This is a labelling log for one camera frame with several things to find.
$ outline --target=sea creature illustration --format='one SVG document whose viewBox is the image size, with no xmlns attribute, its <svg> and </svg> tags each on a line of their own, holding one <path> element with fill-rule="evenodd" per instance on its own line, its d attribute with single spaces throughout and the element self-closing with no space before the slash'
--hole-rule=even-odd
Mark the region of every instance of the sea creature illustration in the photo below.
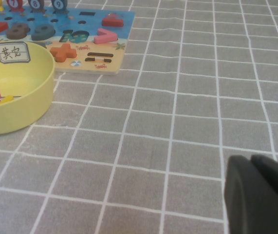
<svg viewBox="0 0 278 234">
<path fill-rule="evenodd" d="M 95 67 L 97 69 L 100 69 L 100 68 L 107 68 L 107 66 L 103 63 L 102 65 L 95 65 Z"/>
<path fill-rule="evenodd" d="M 88 45 L 85 46 L 76 46 L 77 50 L 90 50 L 90 47 Z"/>
</svg>

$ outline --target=circular number token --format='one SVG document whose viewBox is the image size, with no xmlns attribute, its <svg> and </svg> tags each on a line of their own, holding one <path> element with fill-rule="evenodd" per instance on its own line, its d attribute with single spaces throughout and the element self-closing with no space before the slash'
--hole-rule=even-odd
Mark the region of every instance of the circular number token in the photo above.
<svg viewBox="0 0 278 234">
<path fill-rule="evenodd" d="M 40 3 L 38 0 L 30 0 L 30 6 L 34 9 L 39 9 Z"/>
<path fill-rule="evenodd" d="M 61 0 L 55 0 L 53 7 L 57 10 L 62 10 L 64 7 L 64 4 Z"/>
<path fill-rule="evenodd" d="M 66 0 L 52 0 L 52 6 L 56 11 L 65 11 L 67 6 Z"/>
<path fill-rule="evenodd" d="M 9 0 L 8 1 L 8 5 L 13 7 L 13 8 L 17 8 L 18 7 L 18 0 Z"/>
</svg>

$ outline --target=wooden puzzle board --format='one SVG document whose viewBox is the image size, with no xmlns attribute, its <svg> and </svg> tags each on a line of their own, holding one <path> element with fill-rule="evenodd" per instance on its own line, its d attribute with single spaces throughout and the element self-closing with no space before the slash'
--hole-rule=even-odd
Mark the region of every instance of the wooden puzzle board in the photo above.
<svg viewBox="0 0 278 234">
<path fill-rule="evenodd" d="M 27 36 L 20 40 L 33 41 L 31 35 L 35 27 L 50 24 L 56 33 L 51 38 L 40 41 L 45 43 L 48 50 L 52 47 L 61 47 L 64 42 L 76 49 L 77 57 L 67 58 L 65 62 L 56 62 L 56 71 L 105 75 L 118 73 L 134 20 L 134 12 L 67 8 L 68 14 L 55 14 L 53 7 L 45 7 L 45 13 L 32 13 L 29 6 L 23 6 L 25 11 L 21 13 L 10 12 L 7 5 L 3 7 L 4 11 L 0 12 L 0 22 L 7 22 L 9 29 L 16 23 L 27 23 L 31 29 Z M 102 26 L 102 19 L 112 16 L 123 19 L 124 26 Z M 115 32 L 118 41 L 94 44 L 93 40 L 99 28 Z M 0 33 L 0 41 L 9 40 L 5 32 L 6 30 Z M 88 56 L 92 53 L 111 55 L 110 57 Z M 85 61 L 86 58 L 95 58 L 95 61 Z"/>
</svg>

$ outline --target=number 8 piece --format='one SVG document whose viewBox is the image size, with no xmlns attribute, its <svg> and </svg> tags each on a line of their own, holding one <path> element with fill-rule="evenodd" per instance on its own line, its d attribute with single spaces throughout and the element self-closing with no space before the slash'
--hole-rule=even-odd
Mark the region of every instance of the number 8 piece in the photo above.
<svg viewBox="0 0 278 234">
<path fill-rule="evenodd" d="M 7 0 L 8 6 L 12 12 L 23 12 L 23 0 Z M 32 13 L 44 13 L 44 0 L 28 0 L 28 4 L 32 9 Z M 66 14 L 67 0 L 52 0 L 52 6 L 56 13 Z M 3 11 L 0 0 L 0 11 Z"/>
</svg>

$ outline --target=black object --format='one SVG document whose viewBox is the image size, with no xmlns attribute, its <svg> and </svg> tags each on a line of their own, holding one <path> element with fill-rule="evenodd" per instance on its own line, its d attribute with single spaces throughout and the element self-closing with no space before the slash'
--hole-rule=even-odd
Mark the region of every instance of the black object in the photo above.
<svg viewBox="0 0 278 234">
<path fill-rule="evenodd" d="M 231 234 L 278 234 L 278 163 L 231 156 L 224 190 Z"/>
</svg>

